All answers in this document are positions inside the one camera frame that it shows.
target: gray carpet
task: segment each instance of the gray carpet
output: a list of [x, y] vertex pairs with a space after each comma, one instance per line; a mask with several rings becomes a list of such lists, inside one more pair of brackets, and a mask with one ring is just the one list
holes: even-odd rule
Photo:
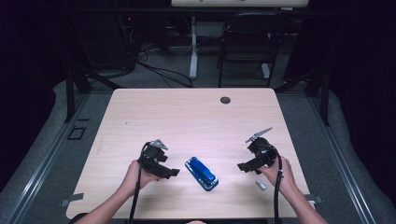
[[[280, 50], [279, 60], [276, 67], [276, 76], [272, 87], [280, 84], [282, 74], [289, 57], [292, 40], [286, 40]], [[217, 87], [218, 70], [217, 47], [205, 42], [199, 48], [198, 78], [193, 81], [197, 88]], [[154, 50], [148, 55], [142, 55], [147, 59], [145, 62], [152, 66], [176, 70], [182, 74], [188, 74], [190, 69], [190, 53], [177, 54], [172, 50], [163, 52]], [[160, 76], [155, 75], [146, 68], [138, 65], [127, 76], [112, 78], [112, 81], [125, 88], [184, 88], [182, 85], [169, 81], [166, 83]], [[77, 99], [83, 107], [78, 111], [76, 119], [64, 125], [65, 119], [65, 85], [61, 83], [55, 88], [57, 102], [44, 126], [37, 137], [35, 144], [26, 155], [25, 160], [17, 173], [9, 181], [7, 187], [0, 195], [1, 219], [0, 223], [7, 223], [10, 216], [15, 216], [15, 208], [21, 202], [21, 194], [35, 174], [35, 169], [40, 166], [43, 158], [56, 143], [56, 137], [61, 132], [66, 132], [63, 139], [59, 140], [59, 153], [54, 155], [54, 163], [50, 165], [50, 171], [43, 177], [44, 182], [38, 187], [39, 191], [32, 195], [22, 209], [20, 219], [16, 223], [67, 223], [65, 217], [66, 207], [59, 206], [63, 199], [72, 195], [77, 184], [84, 162], [91, 149], [100, 121], [105, 113], [107, 103], [111, 96], [111, 90], [96, 80], [90, 80], [93, 91], [90, 95], [78, 95]], [[321, 121], [317, 119], [315, 99], [305, 98], [297, 86], [292, 91], [277, 95], [290, 130], [290, 136], [296, 148], [297, 155], [302, 165], [304, 175], [312, 194], [321, 196], [324, 203], [318, 203], [318, 211], [329, 223], [362, 223], [359, 213], [351, 200], [343, 178], [334, 162], [332, 146], [326, 133], [323, 131]], [[331, 94], [330, 131], [335, 136], [338, 145], [343, 151], [351, 172], [356, 178], [366, 202], [373, 213], [376, 223], [392, 223], [396, 220], [396, 212], [393, 204], [389, 201], [373, 183], [365, 167], [353, 151], [348, 140], [347, 126], [339, 108], [337, 98]], [[76, 127], [85, 128], [85, 133], [80, 140], [67, 140], [71, 129]], [[284, 223], [299, 223], [296, 218], [287, 218]]]

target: dark background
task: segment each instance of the dark background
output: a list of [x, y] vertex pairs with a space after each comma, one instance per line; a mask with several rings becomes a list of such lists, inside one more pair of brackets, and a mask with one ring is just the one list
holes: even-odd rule
[[[49, 117], [55, 101], [52, 88], [65, 80], [71, 63], [123, 68], [129, 62], [122, 38], [108, 37], [107, 32], [91, 38], [93, 42], [98, 38], [117, 42], [97, 49], [119, 59], [107, 63], [100, 50], [87, 55], [83, 43], [68, 32], [78, 27], [44, 17], [39, 10], [42, 4], [46, 3], [17, 0], [0, 4], [1, 189]], [[311, 0], [308, 9], [347, 11], [350, 16], [335, 21], [303, 20], [285, 78], [321, 66], [331, 55], [331, 89], [342, 104], [352, 145], [375, 183], [395, 203], [396, 20], [392, 4]], [[112, 22], [97, 22], [95, 29]]]

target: human hand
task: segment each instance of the human hand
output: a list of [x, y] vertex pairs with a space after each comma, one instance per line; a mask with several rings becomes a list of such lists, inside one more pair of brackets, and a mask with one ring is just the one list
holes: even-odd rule
[[[119, 190], [126, 192], [129, 196], [134, 194], [136, 188], [136, 182], [139, 174], [139, 162], [132, 161], [128, 167], [128, 171], [122, 180]], [[145, 187], [152, 180], [161, 179], [159, 176], [150, 174], [142, 169], [142, 174], [140, 177], [140, 188]]]
[[[285, 193], [292, 193], [297, 190], [297, 185], [294, 180], [294, 175], [291, 170], [291, 165], [288, 159], [281, 157], [282, 160], [282, 180], [280, 182], [279, 191], [285, 195]], [[277, 172], [279, 171], [279, 160], [276, 157], [275, 162], [270, 167], [262, 166], [258, 169], [261, 171], [274, 186], [276, 184]]]

